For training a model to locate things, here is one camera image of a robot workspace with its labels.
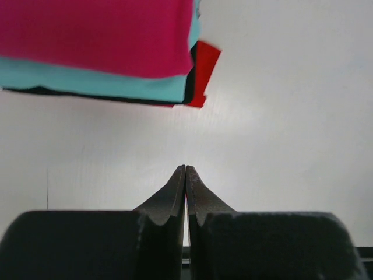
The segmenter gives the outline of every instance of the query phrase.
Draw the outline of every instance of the red cloth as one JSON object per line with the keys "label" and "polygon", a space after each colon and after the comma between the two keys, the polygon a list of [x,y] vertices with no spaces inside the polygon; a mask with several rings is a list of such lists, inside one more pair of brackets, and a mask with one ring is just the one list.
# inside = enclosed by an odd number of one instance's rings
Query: red cloth
{"label": "red cloth", "polygon": [[204,41],[198,41],[196,60],[196,85],[194,98],[188,106],[202,108],[205,101],[205,90],[214,71],[221,50]]}

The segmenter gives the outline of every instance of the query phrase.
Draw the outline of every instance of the white surface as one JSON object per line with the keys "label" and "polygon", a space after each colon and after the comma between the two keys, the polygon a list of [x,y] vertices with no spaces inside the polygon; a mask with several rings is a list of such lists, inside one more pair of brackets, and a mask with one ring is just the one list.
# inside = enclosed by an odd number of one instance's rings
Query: white surface
{"label": "white surface", "polygon": [[223,49],[202,110],[0,92],[0,232],[47,184],[51,209],[132,209],[185,163],[237,210],[331,211],[373,246],[373,2],[201,11]]}

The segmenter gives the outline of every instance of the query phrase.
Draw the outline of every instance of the folded cloth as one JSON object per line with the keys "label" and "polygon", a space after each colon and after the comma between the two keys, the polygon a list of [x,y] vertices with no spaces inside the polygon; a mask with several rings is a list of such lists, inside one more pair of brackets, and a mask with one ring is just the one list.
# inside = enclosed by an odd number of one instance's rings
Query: folded cloth
{"label": "folded cloth", "polygon": [[[195,61],[196,59],[196,53],[197,53],[198,45],[195,44],[195,46],[191,50],[192,58]],[[134,98],[126,98],[126,97],[114,97],[110,96],[110,93],[108,92],[108,95],[100,96],[100,95],[89,95],[89,94],[81,94],[81,93],[75,93],[75,92],[63,92],[63,91],[57,91],[57,90],[51,90],[42,86],[38,87],[31,87],[28,89],[18,89],[13,87],[5,87],[5,90],[9,90],[11,92],[18,92],[18,93],[31,93],[34,95],[49,95],[49,96],[77,96],[77,97],[84,97],[84,98],[91,98],[91,99],[99,99],[99,100],[109,100],[109,101],[116,101],[116,102],[127,102],[127,103],[140,103],[140,104],[152,104],[152,105],[163,105],[163,104],[187,104],[190,103],[193,100],[194,97],[194,90],[195,90],[195,66],[192,68],[190,73],[188,74],[188,77],[186,78],[186,85],[184,88],[183,86],[172,87],[172,83],[161,85],[159,84],[159,88],[156,87],[156,90],[159,89],[158,93],[161,93],[162,89],[165,91],[170,91],[172,93],[172,89],[175,88],[176,94],[178,92],[184,93],[184,100],[181,102],[170,102],[170,101],[154,101],[154,100],[146,100],[146,99],[134,99]],[[153,92],[153,94],[156,92],[154,87],[149,86],[149,90]]]}
{"label": "folded cloth", "polygon": [[221,50],[204,41],[198,41],[197,59],[196,59],[196,84],[193,101],[188,105],[191,107],[202,108],[205,101],[205,90],[214,71]]}
{"label": "folded cloth", "polygon": [[191,0],[0,0],[0,55],[138,78],[187,75]]}
{"label": "folded cloth", "polygon": [[[198,0],[194,0],[193,21],[189,34],[191,47],[196,44],[200,35],[197,4]],[[57,92],[69,93],[62,95],[185,103],[192,99],[190,96],[184,96],[184,93],[190,92],[190,90],[184,90],[186,79],[186,75],[165,79],[141,79],[0,57],[0,86],[16,91],[26,90],[30,93],[31,91],[27,89],[41,86],[50,92],[56,91],[55,94]]]}

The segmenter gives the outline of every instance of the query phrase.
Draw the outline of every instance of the magenta cloth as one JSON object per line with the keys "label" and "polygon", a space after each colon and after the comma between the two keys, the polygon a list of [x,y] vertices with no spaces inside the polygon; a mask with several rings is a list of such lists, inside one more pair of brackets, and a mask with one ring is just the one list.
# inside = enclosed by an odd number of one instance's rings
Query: magenta cloth
{"label": "magenta cloth", "polygon": [[192,69],[192,0],[0,0],[0,55],[165,78]]}

